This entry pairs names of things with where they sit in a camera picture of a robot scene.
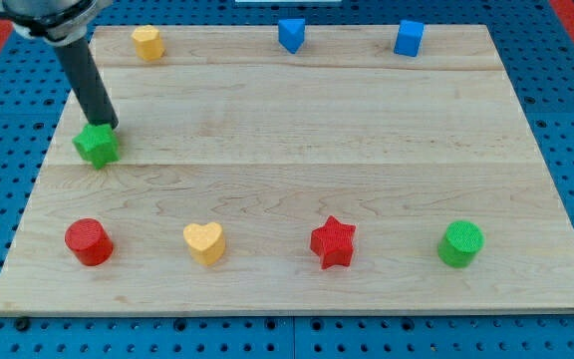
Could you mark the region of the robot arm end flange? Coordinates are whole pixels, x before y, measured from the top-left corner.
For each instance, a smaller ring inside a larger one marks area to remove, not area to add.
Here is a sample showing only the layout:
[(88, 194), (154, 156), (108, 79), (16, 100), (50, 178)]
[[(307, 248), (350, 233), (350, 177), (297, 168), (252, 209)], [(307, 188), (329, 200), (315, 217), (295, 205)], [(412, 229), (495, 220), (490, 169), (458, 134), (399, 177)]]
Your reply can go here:
[(3, 0), (4, 13), (24, 38), (43, 38), (52, 46), (71, 44), (85, 36), (88, 25), (113, 0)]

